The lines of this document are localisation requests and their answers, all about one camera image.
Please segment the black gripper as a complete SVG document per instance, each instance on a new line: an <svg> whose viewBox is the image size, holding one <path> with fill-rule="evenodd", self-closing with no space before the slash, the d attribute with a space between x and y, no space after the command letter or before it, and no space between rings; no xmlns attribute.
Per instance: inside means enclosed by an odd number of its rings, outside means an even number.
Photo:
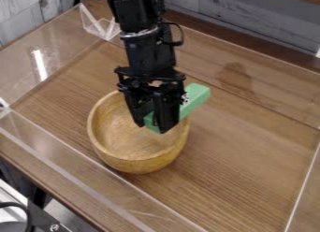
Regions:
<svg viewBox="0 0 320 232"><path fill-rule="evenodd" d="M172 24L159 24L140 32L121 32L128 66L120 66L120 90L139 127L153 111L156 125L165 134L180 122L180 105L185 95L185 76L176 70L176 47Z"/></svg>

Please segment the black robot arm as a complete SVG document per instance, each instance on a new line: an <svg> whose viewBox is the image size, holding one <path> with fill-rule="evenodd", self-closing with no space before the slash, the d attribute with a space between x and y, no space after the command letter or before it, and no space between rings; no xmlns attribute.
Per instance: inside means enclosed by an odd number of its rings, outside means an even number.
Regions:
<svg viewBox="0 0 320 232"><path fill-rule="evenodd" d="M128 66L116 68L120 91L133 120L145 126L145 117L167 133L180 123L185 75L176 70L176 48L183 39L173 39L173 22L163 15L165 0L106 0L121 26Z"/></svg>

